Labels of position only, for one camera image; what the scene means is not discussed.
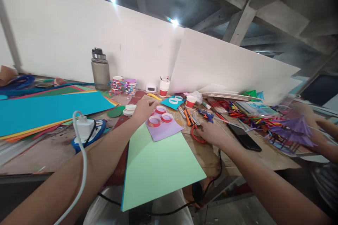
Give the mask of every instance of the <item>gray water bottle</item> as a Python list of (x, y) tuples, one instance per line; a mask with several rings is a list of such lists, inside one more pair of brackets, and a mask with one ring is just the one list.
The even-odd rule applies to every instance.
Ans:
[(102, 52), (102, 49), (95, 47), (92, 49), (92, 56), (92, 70), (95, 89), (109, 91), (110, 74), (106, 55)]

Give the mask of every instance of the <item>scissors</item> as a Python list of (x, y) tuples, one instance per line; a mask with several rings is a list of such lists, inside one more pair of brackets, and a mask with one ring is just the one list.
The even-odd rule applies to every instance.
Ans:
[(191, 116), (191, 119), (192, 119), (192, 126), (191, 126), (191, 131), (190, 131), (190, 134), (192, 135), (193, 139), (195, 139), (196, 141), (198, 141), (199, 143), (201, 144), (205, 144), (207, 143), (203, 138), (200, 140), (198, 139), (195, 135), (194, 135), (194, 129), (198, 129), (198, 127), (201, 125), (198, 120), (194, 117), (194, 116)]

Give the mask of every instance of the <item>black cable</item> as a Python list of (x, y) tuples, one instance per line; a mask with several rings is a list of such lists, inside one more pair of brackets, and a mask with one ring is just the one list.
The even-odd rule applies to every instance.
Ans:
[(101, 198), (104, 198), (106, 201), (110, 202), (110, 203), (113, 203), (115, 205), (118, 205), (118, 206), (121, 206), (121, 203), (118, 203), (114, 200), (111, 200), (110, 198), (104, 196), (102, 193), (98, 193), (98, 196), (100, 196)]
[[(222, 174), (222, 158), (221, 158), (221, 150), (220, 149), (218, 150), (218, 156), (219, 156), (219, 166), (220, 166), (219, 173), (218, 173), (218, 175), (213, 180), (211, 180), (209, 182), (209, 184), (207, 185), (207, 187), (206, 187), (206, 189), (205, 189), (202, 197), (199, 200), (191, 201), (191, 202), (189, 202), (189, 203), (187, 203), (187, 204), (185, 204), (185, 205), (183, 205), (183, 206), (175, 209), (174, 211), (171, 211), (171, 212), (168, 212), (168, 213), (152, 213), (152, 212), (148, 212), (148, 211), (146, 211), (145, 213), (147, 215), (150, 215), (150, 216), (168, 216), (168, 215), (174, 214), (174, 213), (182, 210), (183, 208), (185, 208), (185, 207), (187, 207), (187, 206), (189, 206), (191, 204), (198, 203), (199, 201), (203, 200), (204, 197), (205, 197), (205, 195), (206, 195), (206, 193), (207, 193), (207, 191), (208, 191), (208, 189), (209, 189), (209, 187), (210, 187), (210, 185), (211, 185), (211, 183), (213, 183), (214, 181), (216, 181), (217, 179), (219, 179), (219, 177)], [(104, 198), (106, 201), (109, 201), (110, 203), (113, 203), (115, 205), (121, 206), (121, 203), (118, 203), (118, 202), (115, 202), (114, 200), (109, 199), (108, 197), (104, 196), (102, 193), (98, 193), (98, 196)]]
[(83, 146), (84, 148), (87, 146), (87, 144), (88, 144), (88, 142), (89, 142), (89, 140), (90, 140), (92, 134), (94, 133), (95, 128), (96, 128), (96, 120), (94, 120), (94, 127), (93, 127), (92, 131), (90, 132), (90, 135), (88, 136), (88, 139), (87, 139), (86, 142), (84, 143), (84, 146)]

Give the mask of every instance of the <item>person's left hand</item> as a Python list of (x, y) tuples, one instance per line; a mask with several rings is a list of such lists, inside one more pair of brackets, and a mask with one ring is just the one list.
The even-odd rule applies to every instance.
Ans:
[(159, 102), (153, 100), (139, 100), (136, 104), (137, 107), (135, 112), (131, 118), (137, 121), (139, 124), (144, 123), (147, 119), (149, 119), (158, 104)]

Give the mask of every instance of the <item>black smartphone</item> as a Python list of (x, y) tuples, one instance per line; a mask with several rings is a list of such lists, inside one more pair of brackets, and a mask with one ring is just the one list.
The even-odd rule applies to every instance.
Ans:
[(227, 125), (231, 132), (236, 136), (242, 146), (246, 149), (250, 149), (253, 151), (261, 152), (262, 149), (258, 144), (241, 128), (235, 127), (233, 125)]

